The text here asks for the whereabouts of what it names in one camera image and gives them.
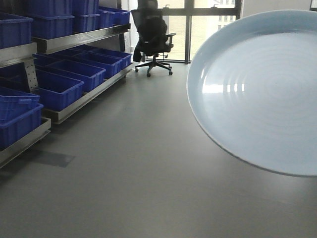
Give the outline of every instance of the black office chair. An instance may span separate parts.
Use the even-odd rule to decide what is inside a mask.
[[[157,0],[138,0],[138,9],[151,8],[157,9],[159,7]]]
[[[153,67],[161,67],[169,70],[169,75],[172,75],[172,67],[168,63],[158,62],[159,53],[169,53],[173,48],[172,37],[175,33],[166,34],[167,25],[163,20],[161,9],[142,8],[132,10],[132,17],[139,33],[139,42],[135,48],[133,60],[140,62],[141,52],[146,56],[153,56],[153,61],[138,65],[135,71],[138,72],[139,67],[148,66],[147,77],[150,77],[150,71]]]

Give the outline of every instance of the chair base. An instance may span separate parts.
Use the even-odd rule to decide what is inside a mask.
[[[163,62],[157,62],[157,57],[156,56],[153,56],[153,61],[151,61],[151,62],[135,66],[135,71],[138,72],[139,71],[138,68],[146,67],[146,66],[149,67],[148,72],[147,72],[147,77],[151,76],[150,71],[151,71],[151,69],[153,67],[156,67],[156,66],[167,69],[168,70],[168,75],[172,75],[173,74],[172,67],[170,66],[170,64],[169,63],[163,63]]]

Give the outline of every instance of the light blue plate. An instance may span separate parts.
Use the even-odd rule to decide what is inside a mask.
[[[317,13],[271,11],[212,35],[187,93],[207,135],[263,169],[317,176]]]

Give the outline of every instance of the blue plastic bin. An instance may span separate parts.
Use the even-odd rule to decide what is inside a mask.
[[[1,87],[7,87],[19,91],[25,91],[27,89],[24,84],[27,77],[23,63],[0,68],[0,77],[3,78],[0,82]]]
[[[93,46],[87,46],[87,45],[80,45],[80,46],[76,46],[71,48],[72,50],[77,50],[77,51],[91,51],[94,49],[98,49],[97,47],[93,47]]]
[[[41,125],[41,109],[43,105],[37,104],[35,108],[6,122],[0,123],[0,150],[3,150],[21,139]]]
[[[45,108],[61,111],[82,96],[83,81],[41,70],[36,75],[40,102]]]
[[[75,16],[74,32],[87,32],[98,29],[99,14]]]
[[[73,15],[98,14],[99,0],[73,0]]]
[[[12,78],[0,77],[0,87],[10,88],[18,91],[24,91],[26,89],[20,75],[14,76]]]
[[[75,55],[82,53],[80,50],[67,49],[59,51],[53,54],[49,54],[48,57],[53,57],[61,60],[72,59]]]
[[[91,50],[90,52],[122,59],[121,69],[124,69],[131,64],[132,55],[129,53],[120,52],[120,51],[112,51],[107,49],[94,49],[94,50]]]
[[[99,6],[99,9],[114,12],[114,25],[125,25],[130,23],[130,11],[105,6]]]
[[[69,36],[73,33],[74,16],[29,16],[34,19],[31,31],[34,37],[52,39]]]
[[[33,19],[0,12],[0,49],[31,43]]]
[[[24,78],[26,78],[23,63],[18,63],[18,64],[4,67],[4,68],[0,68],[0,77],[12,78],[12,77],[15,77],[17,75],[22,75],[22,76],[24,76]]]
[[[72,0],[25,0],[27,15],[38,16],[70,16]]]
[[[103,83],[105,69],[70,60],[48,65],[47,71],[84,82],[83,91],[90,92]]]
[[[121,59],[112,58],[109,56],[99,55],[91,52],[83,52],[79,55],[76,55],[76,58],[92,60],[99,63],[113,64],[114,65],[114,74],[119,73],[121,70]]]
[[[108,28],[113,26],[114,23],[114,12],[106,11],[106,10],[99,10],[100,18],[99,18],[99,24],[98,28]]]
[[[34,60],[34,65],[36,68],[45,68],[49,64],[60,61],[59,59],[53,59],[39,54],[35,54],[34,57],[36,57],[36,59]]]
[[[0,87],[0,123],[36,107],[40,96]]]

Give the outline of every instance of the metal shelf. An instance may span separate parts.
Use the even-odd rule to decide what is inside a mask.
[[[0,49],[0,68],[32,60],[36,53],[36,43]]]
[[[42,124],[8,148],[0,151],[0,168],[22,154],[39,140],[50,133],[51,119],[42,118]]]
[[[115,84],[120,79],[124,78],[125,75],[130,72],[137,63],[132,63],[125,69],[123,69],[121,72],[116,74],[115,76],[111,77],[110,79],[106,80],[103,84],[92,90],[91,92],[85,94],[82,96],[79,100],[74,102],[73,104],[69,105],[64,110],[57,112],[49,109],[43,109],[43,115],[51,118],[52,122],[55,124],[61,124],[63,121],[65,121],[67,118],[69,118],[71,115],[73,115],[75,112],[80,110],[83,106],[88,104],[90,101],[92,101],[94,98],[99,96],[102,92],[104,92],[106,89],[108,89],[110,86]]]
[[[131,24],[113,26],[110,28],[78,33],[70,36],[54,38],[50,40],[32,38],[38,44],[38,51],[45,54],[51,54],[58,51],[66,50],[75,46],[88,44],[94,41],[102,40],[111,36],[116,36],[127,32]]]

